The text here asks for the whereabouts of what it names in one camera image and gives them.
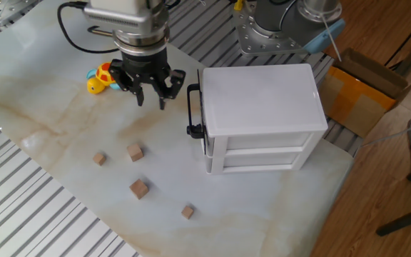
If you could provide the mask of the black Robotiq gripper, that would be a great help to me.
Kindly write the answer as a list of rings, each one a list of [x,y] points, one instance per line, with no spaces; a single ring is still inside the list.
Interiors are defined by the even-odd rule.
[[[166,99],[175,99],[186,78],[186,72],[170,69],[167,50],[164,49],[150,56],[134,56],[121,53],[123,60],[113,59],[109,73],[122,91],[130,91],[137,98],[139,106],[143,105],[144,95],[141,82],[136,74],[153,75],[152,86],[159,97],[160,110],[164,110]]]

